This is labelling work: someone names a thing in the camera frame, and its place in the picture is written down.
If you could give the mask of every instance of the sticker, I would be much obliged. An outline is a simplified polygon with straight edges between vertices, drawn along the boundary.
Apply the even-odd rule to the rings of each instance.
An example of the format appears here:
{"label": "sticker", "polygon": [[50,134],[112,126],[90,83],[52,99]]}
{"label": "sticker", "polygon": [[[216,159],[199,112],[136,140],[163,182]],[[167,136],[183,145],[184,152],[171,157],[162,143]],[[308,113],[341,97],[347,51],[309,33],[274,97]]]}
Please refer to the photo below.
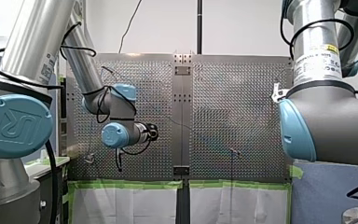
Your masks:
{"label": "sticker", "polygon": [[310,50],[330,50],[332,52],[335,52],[336,54],[339,53],[339,49],[334,46],[334,45],[321,45],[321,46],[314,46],[314,47],[310,47]]}
{"label": "sticker", "polygon": [[38,78],[38,81],[40,81],[43,85],[48,85],[51,75],[54,72],[55,61],[56,58],[54,56],[49,53],[46,55],[45,62],[42,65],[42,69]]}
{"label": "sticker", "polygon": [[341,78],[341,62],[339,56],[328,49],[311,51],[297,59],[295,75],[295,82],[304,76],[333,76]]}

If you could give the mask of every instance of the green tape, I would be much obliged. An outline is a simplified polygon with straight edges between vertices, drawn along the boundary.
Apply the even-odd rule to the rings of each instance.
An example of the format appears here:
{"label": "green tape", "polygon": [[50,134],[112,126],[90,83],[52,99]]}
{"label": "green tape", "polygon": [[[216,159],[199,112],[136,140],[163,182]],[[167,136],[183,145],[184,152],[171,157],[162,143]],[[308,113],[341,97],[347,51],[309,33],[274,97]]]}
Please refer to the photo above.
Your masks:
{"label": "green tape", "polygon": [[182,187],[181,181],[154,181],[140,182],[127,180],[91,180],[91,181],[71,181],[69,186],[75,189],[179,189]]}
{"label": "green tape", "polygon": [[302,179],[303,175],[304,175],[304,171],[300,167],[290,165],[290,176],[291,177],[297,178],[297,179]]}
{"label": "green tape", "polygon": [[68,193],[66,193],[65,195],[62,195],[62,203],[67,203],[67,202],[69,202]]}
{"label": "green tape", "polygon": [[276,189],[276,190],[288,190],[291,188],[291,184],[269,184],[258,183],[250,181],[229,181],[229,180],[190,180],[190,187],[192,189],[207,189],[207,188],[223,188],[223,187],[235,187],[244,189]]}

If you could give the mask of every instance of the perforated metal panel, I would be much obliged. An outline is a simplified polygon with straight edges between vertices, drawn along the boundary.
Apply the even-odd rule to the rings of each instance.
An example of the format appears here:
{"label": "perforated metal panel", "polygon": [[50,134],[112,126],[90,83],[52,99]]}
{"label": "perforated metal panel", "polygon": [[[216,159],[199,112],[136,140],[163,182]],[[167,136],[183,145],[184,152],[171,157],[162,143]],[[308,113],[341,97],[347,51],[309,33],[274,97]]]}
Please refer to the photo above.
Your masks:
{"label": "perforated metal panel", "polygon": [[[70,178],[172,180],[174,165],[189,165],[190,176],[183,178],[287,182],[278,106],[270,96],[275,82],[291,86],[289,59],[187,55],[184,64],[178,57],[98,56],[98,67],[115,71],[113,76],[102,73],[104,83],[136,86],[136,119],[158,125],[158,141],[142,155],[125,155],[122,173],[114,150],[101,142],[103,125],[83,110],[68,71],[67,144],[76,157]],[[232,151],[241,154],[233,157]]]}
{"label": "perforated metal panel", "polygon": [[[74,113],[74,144],[72,151],[77,154],[70,169],[71,179],[136,179],[165,180],[172,179],[172,55],[148,55],[131,57],[128,55],[102,54],[97,66],[102,65],[115,71],[112,76],[102,72],[103,83],[112,85],[117,82],[137,87],[136,120],[150,122],[158,126],[159,139],[149,149],[138,156],[124,155],[123,172],[116,167],[115,151],[107,148],[101,141],[101,130],[105,124],[98,124],[95,116],[85,112],[82,95],[74,79],[73,108],[69,105],[69,116]],[[145,145],[128,147],[128,151],[139,151]]]}
{"label": "perforated metal panel", "polygon": [[287,181],[278,105],[270,96],[275,82],[290,87],[290,61],[195,56],[193,66],[191,178]]}

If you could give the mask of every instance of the blue joint cap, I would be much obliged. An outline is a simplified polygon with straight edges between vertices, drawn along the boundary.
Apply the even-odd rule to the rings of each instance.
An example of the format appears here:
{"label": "blue joint cap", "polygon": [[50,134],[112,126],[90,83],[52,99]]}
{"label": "blue joint cap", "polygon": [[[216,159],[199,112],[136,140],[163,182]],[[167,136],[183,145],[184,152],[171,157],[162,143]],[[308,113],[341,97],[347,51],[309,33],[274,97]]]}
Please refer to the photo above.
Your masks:
{"label": "blue joint cap", "polygon": [[358,74],[358,63],[356,63],[352,68],[351,71],[348,73],[347,77],[355,77]]}
{"label": "blue joint cap", "polygon": [[53,120],[48,108],[34,97],[0,96],[0,159],[30,155],[51,136]]}
{"label": "blue joint cap", "polygon": [[127,129],[116,122],[106,124],[103,127],[102,136],[103,143],[111,148],[126,147],[130,141]]}
{"label": "blue joint cap", "polygon": [[283,150],[293,159],[316,161],[316,149],[310,130],[292,101],[280,102]]}
{"label": "blue joint cap", "polygon": [[[136,101],[136,87],[123,83],[116,83],[115,85],[113,85],[113,87],[130,101]],[[114,94],[116,97],[122,98],[115,91],[112,91],[112,94]]]}

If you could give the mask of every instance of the white wall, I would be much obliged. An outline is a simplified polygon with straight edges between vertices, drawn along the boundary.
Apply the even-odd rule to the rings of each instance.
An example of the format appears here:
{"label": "white wall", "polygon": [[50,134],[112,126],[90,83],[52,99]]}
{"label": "white wall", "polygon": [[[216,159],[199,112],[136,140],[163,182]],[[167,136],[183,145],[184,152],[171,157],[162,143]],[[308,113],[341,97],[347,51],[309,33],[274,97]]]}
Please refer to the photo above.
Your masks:
{"label": "white wall", "polygon": [[[86,21],[99,52],[118,52],[138,0],[86,0]],[[288,56],[280,37],[279,0],[204,0],[203,53]],[[285,22],[288,38],[292,25]],[[196,0],[143,1],[122,52],[189,53],[197,48]],[[358,89],[358,76],[347,78]]]}

